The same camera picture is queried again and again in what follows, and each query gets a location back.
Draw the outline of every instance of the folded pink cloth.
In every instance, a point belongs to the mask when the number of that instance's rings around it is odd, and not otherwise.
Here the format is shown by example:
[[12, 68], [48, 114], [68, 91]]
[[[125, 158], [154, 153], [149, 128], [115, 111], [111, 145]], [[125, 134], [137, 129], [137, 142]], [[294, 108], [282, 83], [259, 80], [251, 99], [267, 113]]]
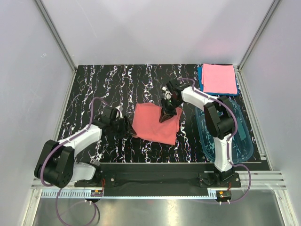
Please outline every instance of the folded pink cloth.
[[175, 145], [176, 133], [179, 131], [179, 120], [182, 109], [176, 108], [177, 115], [160, 123], [161, 107], [153, 103], [136, 104], [133, 128], [136, 137], [144, 140]]
[[202, 84], [205, 93], [237, 94], [233, 65], [203, 64]]

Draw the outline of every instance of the red towel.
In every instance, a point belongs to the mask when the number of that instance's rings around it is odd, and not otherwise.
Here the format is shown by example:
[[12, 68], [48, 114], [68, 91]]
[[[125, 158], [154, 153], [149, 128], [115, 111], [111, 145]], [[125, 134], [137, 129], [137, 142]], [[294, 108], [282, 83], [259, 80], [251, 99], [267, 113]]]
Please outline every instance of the red towel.
[[136, 137], [144, 140], [175, 145], [176, 133], [179, 131], [179, 120], [182, 113], [181, 108], [176, 108], [177, 115], [160, 123], [161, 107], [153, 103], [136, 104], [133, 128]]

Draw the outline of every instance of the blue tray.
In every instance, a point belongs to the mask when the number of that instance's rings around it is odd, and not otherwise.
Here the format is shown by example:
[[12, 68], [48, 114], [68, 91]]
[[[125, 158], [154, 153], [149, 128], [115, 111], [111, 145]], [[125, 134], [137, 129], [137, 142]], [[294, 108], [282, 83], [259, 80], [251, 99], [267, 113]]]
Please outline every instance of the blue tray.
[[[253, 144], [250, 138], [246, 121], [241, 113], [239, 105], [230, 100], [232, 103], [234, 114], [238, 122], [238, 131], [232, 140], [232, 160], [233, 163], [247, 161], [253, 155]], [[196, 107], [195, 114], [198, 123], [198, 132], [201, 138], [201, 144], [205, 156], [209, 161], [215, 161], [215, 148], [213, 137], [209, 134], [205, 122], [205, 113]]]

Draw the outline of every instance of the pink cloth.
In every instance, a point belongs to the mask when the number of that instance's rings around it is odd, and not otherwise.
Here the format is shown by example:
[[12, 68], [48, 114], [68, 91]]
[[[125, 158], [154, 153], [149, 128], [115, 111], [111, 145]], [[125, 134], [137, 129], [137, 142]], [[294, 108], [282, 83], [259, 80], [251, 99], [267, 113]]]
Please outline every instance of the pink cloth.
[[160, 123], [161, 107], [153, 103], [136, 104], [133, 128], [136, 137], [144, 140], [175, 145], [176, 133], [179, 131], [179, 120], [182, 109], [176, 108], [177, 115]]
[[203, 65], [202, 84], [205, 93], [237, 94], [232, 65]]

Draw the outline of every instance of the white wall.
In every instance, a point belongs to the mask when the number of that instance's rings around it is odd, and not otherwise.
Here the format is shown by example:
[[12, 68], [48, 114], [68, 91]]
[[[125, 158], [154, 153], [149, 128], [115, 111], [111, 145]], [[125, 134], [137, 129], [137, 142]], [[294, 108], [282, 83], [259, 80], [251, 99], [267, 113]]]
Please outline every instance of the white wall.
[[238, 64], [272, 0], [43, 0], [76, 64]]
[[284, 0], [243, 68], [275, 170], [301, 222], [301, 1]]
[[71, 70], [32, 0], [0, 1], [0, 225], [21, 225]]

